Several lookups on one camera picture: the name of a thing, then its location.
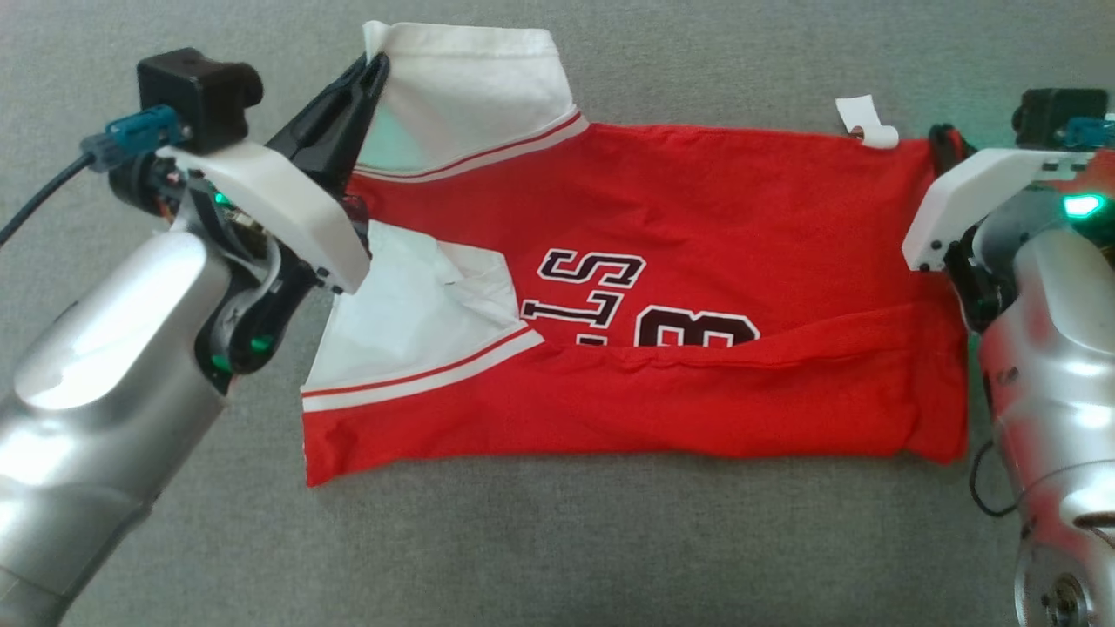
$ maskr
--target gray carpet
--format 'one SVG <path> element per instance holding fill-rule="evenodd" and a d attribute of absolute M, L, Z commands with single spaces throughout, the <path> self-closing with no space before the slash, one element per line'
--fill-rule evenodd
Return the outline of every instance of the gray carpet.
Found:
<path fill-rule="evenodd" d="M 949 120 L 990 145 L 1010 141 L 1027 87 L 1115 88 L 1105 0 L 0 0 L 0 219 L 136 109 L 142 57 L 192 45 L 253 64 L 266 138 L 360 52 L 371 18 L 547 28 L 589 117 L 618 123 L 836 132 L 832 98 L 873 93 L 905 134 Z M 0 252 L 0 375 L 154 228 L 91 174 L 59 193 Z M 1014 620 L 1018 521 L 976 510 L 966 464 L 473 459 L 309 491 L 298 386 L 326 305 L 240 384 L 67 625 Z M 986 437 L 982 411 L 972 428 Z M 991 467 L 989 498 L 1009 498 Z"/>

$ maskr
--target jersey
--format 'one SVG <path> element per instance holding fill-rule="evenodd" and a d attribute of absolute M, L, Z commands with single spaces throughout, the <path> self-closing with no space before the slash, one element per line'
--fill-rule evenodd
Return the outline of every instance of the jersey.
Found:
<path fill-rule="evenodd" d="M 962 453 L 959 306 L 901 253 L 928 143 L 589 123 L 549 33 L 459 27 L 454 64 L 536 52 L 550 68 L 508 73 L 545 83 L 515 95 L 534 118 L 408 132 L 406 115 L 438 109 L 406 102 L 437 85 L 416 67 L 446 38 L 424 29 L 449 27 L 382 28 L 369 51 L 394 42 L 392 78 L 349 190 L 372 261 L 303 387 L 311 485 L 455 455 Z M 425 145 L 432 126 L 450 139 Z"/>

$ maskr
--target black cable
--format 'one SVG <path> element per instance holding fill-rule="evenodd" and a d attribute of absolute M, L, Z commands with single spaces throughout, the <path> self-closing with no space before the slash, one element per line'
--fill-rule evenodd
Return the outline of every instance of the black cable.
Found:
<path fill-rule="evenodd" d="M 25 204 L 22 209 L 16 212 L 14 218 L 12 218 L 11 221 L 4 224 L 3 229 L 0 229 L 0 247 L 8 243 L 8 240 L 10 240 L 13 234 L 16 234 L 16 230 L 22 226 L 23 222 L 27 222 L 27 219 L 30 218 L 31 214 L 35 213 L 35 211 L 39 209 L 39 206 L 41 206 L 42 203 L 47 201 L 47 199 L 50 197 L 50 194 L 54 194 L 70 179 L 77 176 L 78 172 L 81 172 L 86 167 L 93 165 L 93 162 L 94 162 L 94 156 L 91 154 L 89 153 L 83 154 L 80 157 L 78 157 L 77 161 L 71 163 L 69 167 L 59 172 L 58 176 L 51 179 L 51 181 L 46 185 L 43 185 L 42 189 L 38 191 L 38 193 L 31 196 L 31 200 L 27 201 L 27 204 Z"/>
<path fill-rule="evenodd" d="M 995 445 L 995 442 L 992 442 L 991 440 L 988 440 L 983 444 L 983 446 L 980 447 L 979 452 L 976 453 L 976 459 L 972 461 L 972 471 L 968 475 L 968 490 L 971 491 L 971 493 L 972 493 L 972 501 L 976 501 L 976 507 L 979 508 L 981 512 L 986 513 L 987 515 L 989 515 L 991 518 L 1002 518 L 1002 517 L 1005 517 L 1005 515 L 1014 512 L 1016 509 L 1018 509 L 1018 502 L 1016 501 L 1010 507 L 1001 509 L 1001 510 L 992 510 L 991 508 L 987 507 L 987 503 L 985 503 L 983 499 L 980 498 L 979 491 L 976 490 L 976 475 L 979 474 L 979 464 L 980 464 L 980 462 L 983 461 L 983 455 L 987 455 L 987 452 L 990 451 L 991 446 L 993 446 L 993 445 Z"/>

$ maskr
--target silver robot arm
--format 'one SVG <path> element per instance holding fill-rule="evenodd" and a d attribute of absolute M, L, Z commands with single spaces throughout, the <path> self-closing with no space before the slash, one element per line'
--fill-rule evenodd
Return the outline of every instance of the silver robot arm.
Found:
<path fill-rule="evenodd" d="M 949 274 L 981 335 L 1028 627 L 1115 626 L 1115 271 L 1098 248 L 1115 221 L 1074 218 L 1045 184 L 1093 156 L 977 152 L 933 183 L 903 243 L 911 269 Z"/>
<path fill-rule="evenodd" d="M 212 88 L 219 110 L 184 120 L 192 142 L 112 170 L 116 195 L 171 230 L 55 321 L 0 401 L 0 627 L 57 625 L 308 291 L 355 291 L 368 271 L 367 211 L 343 191 L 387 58 L 361 56 L 266 146 L 227 110 L 245 67 L 192 49 L 139 65 L 142 99 L 169 81 L 154 104 L 204 108 Z"/>

